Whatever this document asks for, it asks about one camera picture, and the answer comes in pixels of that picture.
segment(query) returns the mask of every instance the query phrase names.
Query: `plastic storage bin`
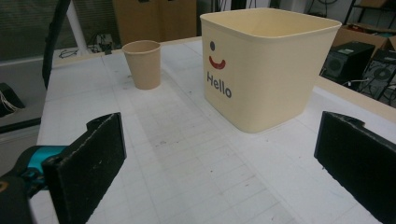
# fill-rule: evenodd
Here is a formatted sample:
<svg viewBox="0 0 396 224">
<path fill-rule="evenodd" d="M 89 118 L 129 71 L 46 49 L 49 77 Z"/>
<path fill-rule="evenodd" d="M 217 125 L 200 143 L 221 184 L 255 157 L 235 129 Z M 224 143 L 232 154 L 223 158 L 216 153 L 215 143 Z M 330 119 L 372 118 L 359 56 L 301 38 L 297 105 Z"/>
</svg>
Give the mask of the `plastic storage bin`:
<svg viewBox="0 0 396 224">
<path fill-rule="evenodd" d="M 303 112 L 341 22 L 272 8 L 201 16 L 205 98 L 246 133 Z"/>
</svg>

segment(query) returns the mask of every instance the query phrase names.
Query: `smiley eye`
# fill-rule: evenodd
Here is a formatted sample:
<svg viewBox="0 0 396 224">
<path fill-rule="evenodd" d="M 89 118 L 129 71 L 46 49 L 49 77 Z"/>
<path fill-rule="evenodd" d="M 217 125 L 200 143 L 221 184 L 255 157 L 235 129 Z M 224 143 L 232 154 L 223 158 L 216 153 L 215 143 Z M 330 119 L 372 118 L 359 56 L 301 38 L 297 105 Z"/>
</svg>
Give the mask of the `smiley eye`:
<svg viewBox="0 0 396 224">
<path fill-rule="evenodd" d="M 210 48 L 212 49 L 212 51 L 215 50 L 216 46 L 215 46 L 215 42 L 210 41 Z"/>
</svg>

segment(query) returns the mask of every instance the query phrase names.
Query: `white table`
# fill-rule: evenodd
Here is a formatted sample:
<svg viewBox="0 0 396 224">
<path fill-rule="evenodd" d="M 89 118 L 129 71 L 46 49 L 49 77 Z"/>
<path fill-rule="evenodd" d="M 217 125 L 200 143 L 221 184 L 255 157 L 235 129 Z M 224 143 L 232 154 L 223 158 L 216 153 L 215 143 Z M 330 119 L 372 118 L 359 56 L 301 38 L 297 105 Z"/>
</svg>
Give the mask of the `white table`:
<svg viewBox="0 0 396 224">
<path fill-rule="evenodd" d="M 163 45 L 160 87 L 138 90 L 129 75 L 119 51 L 52 69 L 39 145 L 69 145 L 91 119 L 122 114 L 128 158 L 90 223 L 378 223 L 314 149 L 323 110 L 396 142 L 394 109 L 319 77 L 303 114 L 242 133 L 204 98 L 199 38 Z M 48 192 L 31 203 L 38 223 L 57 223 Z"/>
</svg>

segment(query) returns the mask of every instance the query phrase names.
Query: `brown cabinet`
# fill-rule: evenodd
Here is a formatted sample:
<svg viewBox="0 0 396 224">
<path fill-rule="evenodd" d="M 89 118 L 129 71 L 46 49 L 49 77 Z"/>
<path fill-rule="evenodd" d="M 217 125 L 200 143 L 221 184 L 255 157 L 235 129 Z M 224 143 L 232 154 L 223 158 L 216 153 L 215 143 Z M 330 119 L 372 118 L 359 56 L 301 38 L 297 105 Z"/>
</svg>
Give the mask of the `brown cabinet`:
<svg viewBox="0 0 396 224">
<path fill-rule="evenodd" d="M 113 0 L 122 45 L 196 36 L 195 0 Z"/>
</svg>

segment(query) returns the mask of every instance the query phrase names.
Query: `red smile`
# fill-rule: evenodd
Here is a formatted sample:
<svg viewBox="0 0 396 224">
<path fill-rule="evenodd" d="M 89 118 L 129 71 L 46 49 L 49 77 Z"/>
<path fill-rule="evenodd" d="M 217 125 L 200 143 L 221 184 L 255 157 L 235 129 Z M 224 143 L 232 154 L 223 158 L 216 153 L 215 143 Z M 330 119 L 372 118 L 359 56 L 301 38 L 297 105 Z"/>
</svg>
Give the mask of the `red smile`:
<svg viewBox="0 0 396 224">
<path fill-rule="evenodd" d="M 214 68 L 216 68 L 216 69 L 223 69 L 225 67 L 225 61 L 224 60 L 222 60 L 221 63 L 215 63 L 215 62 L 213 62 L 212 57 L 209 56 L 209 61 L 210 61 L 210 64 L 212 64 L 212 66 Z"/>
</svg>

